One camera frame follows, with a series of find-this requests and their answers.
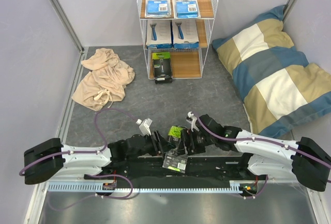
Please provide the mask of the black green razor box portrait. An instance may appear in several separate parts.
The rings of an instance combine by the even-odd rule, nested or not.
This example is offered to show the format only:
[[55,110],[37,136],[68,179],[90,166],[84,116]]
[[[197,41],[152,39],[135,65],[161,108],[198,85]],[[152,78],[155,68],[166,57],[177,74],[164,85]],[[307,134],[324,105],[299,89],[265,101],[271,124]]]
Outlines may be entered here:
[[185,173],[188,162],[184,126],[172,126],[168,132],[168,143],[171,148],[165,153],[162,167],[179,173]]

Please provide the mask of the black green Gillette razor box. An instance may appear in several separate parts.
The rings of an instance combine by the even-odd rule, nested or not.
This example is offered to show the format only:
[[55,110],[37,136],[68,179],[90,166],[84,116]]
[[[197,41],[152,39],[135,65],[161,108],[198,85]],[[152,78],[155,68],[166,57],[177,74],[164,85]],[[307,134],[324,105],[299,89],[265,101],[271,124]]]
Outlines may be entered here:
[[156,84],[172,83],[172,65],[170,52],[152,53],[153,73]]

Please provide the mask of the Harry's razor box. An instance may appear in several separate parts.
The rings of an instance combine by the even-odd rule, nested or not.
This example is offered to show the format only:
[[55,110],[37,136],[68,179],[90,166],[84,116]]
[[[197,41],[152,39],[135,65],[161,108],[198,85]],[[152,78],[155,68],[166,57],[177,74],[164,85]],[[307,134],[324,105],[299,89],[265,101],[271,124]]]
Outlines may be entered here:
[[197,49],[199,38],[195,20],[173,20],[173,47],[175,49]]
[[146,47],[148,49],[169,49],[172,47],[170,20],[148,20]]

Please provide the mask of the Gillette razor white card pack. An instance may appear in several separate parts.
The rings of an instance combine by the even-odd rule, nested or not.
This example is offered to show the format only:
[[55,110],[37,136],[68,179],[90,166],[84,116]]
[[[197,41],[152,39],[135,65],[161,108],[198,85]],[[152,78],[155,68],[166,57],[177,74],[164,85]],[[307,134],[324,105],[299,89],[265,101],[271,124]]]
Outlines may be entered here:
[[172,0],[175,19],[198,19],[201,17],[198,0]]

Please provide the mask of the blue Gillette razor blister pack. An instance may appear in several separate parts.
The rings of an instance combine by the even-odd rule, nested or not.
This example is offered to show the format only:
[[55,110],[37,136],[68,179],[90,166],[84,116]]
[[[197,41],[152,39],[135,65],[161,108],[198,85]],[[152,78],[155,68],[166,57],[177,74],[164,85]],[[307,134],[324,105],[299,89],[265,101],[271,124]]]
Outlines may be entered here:
[[170,18],[171,0],[145,0],[146,18]]

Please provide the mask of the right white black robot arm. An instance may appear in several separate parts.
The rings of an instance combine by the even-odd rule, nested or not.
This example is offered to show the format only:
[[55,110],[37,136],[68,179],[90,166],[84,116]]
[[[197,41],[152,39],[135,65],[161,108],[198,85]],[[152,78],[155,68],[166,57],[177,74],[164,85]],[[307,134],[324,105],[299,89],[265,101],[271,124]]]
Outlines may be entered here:
[[193,153],[214,145],[223,151],[242,153],[238,176],[249,179],[266,175],[278,180],[297,180],[303,186],[324,192],[329,183],[330,156],[314,140],[302,137],[280,140],[253,134],[234,126],[221,126],[209,115],[189,112]]

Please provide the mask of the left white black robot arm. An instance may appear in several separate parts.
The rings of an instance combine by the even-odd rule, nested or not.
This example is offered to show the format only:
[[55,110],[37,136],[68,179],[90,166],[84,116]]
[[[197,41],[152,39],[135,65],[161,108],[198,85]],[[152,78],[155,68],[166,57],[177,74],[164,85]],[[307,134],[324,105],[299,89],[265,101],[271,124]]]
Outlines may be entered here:
[[62,144],[59,138],[51,138],[24,152],[24,168],[20,175],[27,185],[36,185],[54,177],[82,176],[108,179],[113,175],[113,166],[127,160],[149,154],[161,155],[175,145],[168,142],[156,130],[154,134],[133,135],[106,147],[76,147]]

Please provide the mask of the beige crumpled cloth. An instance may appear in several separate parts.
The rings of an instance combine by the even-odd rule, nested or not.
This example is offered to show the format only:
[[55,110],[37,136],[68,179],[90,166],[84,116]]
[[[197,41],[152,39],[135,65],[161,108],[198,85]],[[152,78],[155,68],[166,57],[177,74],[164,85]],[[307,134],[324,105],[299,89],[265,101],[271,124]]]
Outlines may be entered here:
[[135,71],[112,49],[100,48],[89,59],[81,62],[89,72],[77,86],[72,100],[93,111],[106,104],[122,101],[125,88],[135,78]]

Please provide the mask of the blue beige checkered pillow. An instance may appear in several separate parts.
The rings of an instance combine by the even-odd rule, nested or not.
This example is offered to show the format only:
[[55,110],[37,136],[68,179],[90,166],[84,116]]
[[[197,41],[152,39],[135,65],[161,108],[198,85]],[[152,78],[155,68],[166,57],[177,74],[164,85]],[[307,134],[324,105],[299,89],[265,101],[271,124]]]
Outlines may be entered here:
[[330,74],[296,49],[283,30],[283,6],[212,46],[233,79],[253,133],[277,138],[330,113]]

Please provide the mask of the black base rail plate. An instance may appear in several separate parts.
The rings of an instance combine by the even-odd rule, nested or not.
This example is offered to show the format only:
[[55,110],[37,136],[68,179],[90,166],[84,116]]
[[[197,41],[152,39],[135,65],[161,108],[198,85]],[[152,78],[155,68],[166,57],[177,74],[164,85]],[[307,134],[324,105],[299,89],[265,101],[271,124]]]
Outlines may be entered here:
[[129,161],[111,163],[102,168],[98,175],[116,174],[116,181],[121,186],[127,182],[119,178],[128,178],[133,186],[229,186],[230,181],[258,181],[266,176],[254,175],[248,167],[251,155],[242,156],[192,156],[188,158],[185,173],[179,173],[162,167],[162,157],[138,157]]

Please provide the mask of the aluminium frame rail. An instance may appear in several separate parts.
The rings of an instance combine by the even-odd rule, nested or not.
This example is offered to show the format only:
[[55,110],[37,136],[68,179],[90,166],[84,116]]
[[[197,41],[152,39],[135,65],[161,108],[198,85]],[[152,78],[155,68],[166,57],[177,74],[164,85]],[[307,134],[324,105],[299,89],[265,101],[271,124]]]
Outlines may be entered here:
[[66,29],[67,33],[69,34],[71,40],[73,41],[75,47],[80,51],[80,53],[84,52],[84,47],[81,44],[76,32],[73,29],[63,7],[61,6],[59,0],[49,0],[51,5],[53,6],[55,12],[57,13],[60,21],[62,22],[64,28]]

